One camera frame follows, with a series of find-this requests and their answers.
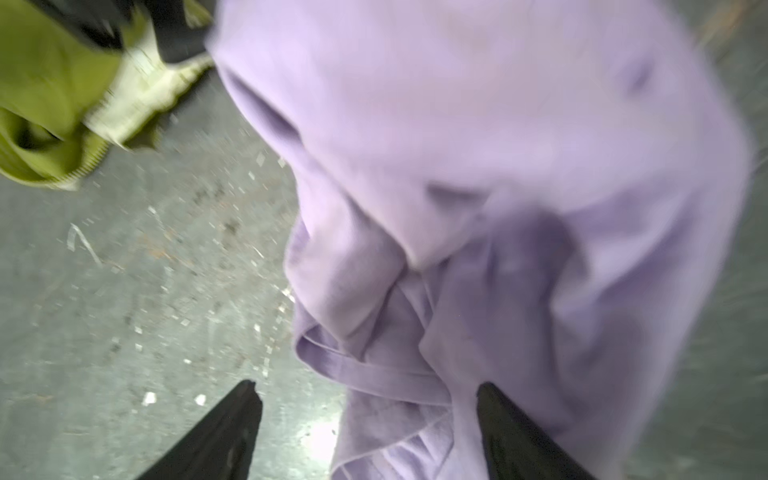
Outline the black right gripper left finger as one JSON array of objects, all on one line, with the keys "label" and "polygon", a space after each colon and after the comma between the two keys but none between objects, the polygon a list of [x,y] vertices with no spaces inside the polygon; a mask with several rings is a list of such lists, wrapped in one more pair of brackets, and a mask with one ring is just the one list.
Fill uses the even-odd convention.
[{"label": "black right gripper left finger", "polygon": [[138,480],[246,480],[263,413],[252,380],[239,382]]}]

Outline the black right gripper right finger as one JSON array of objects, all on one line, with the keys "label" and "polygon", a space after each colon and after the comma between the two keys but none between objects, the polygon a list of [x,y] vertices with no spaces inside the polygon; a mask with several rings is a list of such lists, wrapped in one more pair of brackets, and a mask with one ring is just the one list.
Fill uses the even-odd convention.
[{"label": "black right gripper right finger", "polygon": [[478,388],[477,416],[491,480],[594,480],[490,382]]}]

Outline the lilac purple sweatshirt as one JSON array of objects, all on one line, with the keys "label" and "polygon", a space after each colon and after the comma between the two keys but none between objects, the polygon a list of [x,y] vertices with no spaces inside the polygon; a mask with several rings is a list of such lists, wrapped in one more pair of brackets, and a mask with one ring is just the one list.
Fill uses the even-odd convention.
[{"label": "lilac purple sweatshirt", "polygon": [[486,479],[498,388],[619,479],[727,258],[753,146],[658,1],[222,1],[291,167],[293,345],[347,390],[335,479]]}]

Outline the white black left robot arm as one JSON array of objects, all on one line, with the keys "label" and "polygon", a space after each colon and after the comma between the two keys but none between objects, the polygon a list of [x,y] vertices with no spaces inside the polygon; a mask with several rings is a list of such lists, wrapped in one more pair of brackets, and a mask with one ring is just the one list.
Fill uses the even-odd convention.
[{"label": "white black left robot arm", "polygon": [[32,4],[81,43],[124,51],[147,26],[160,59],[181,64],[206,52],[208,12],[194,20],[191,1],[182,0],[35,0]]}]

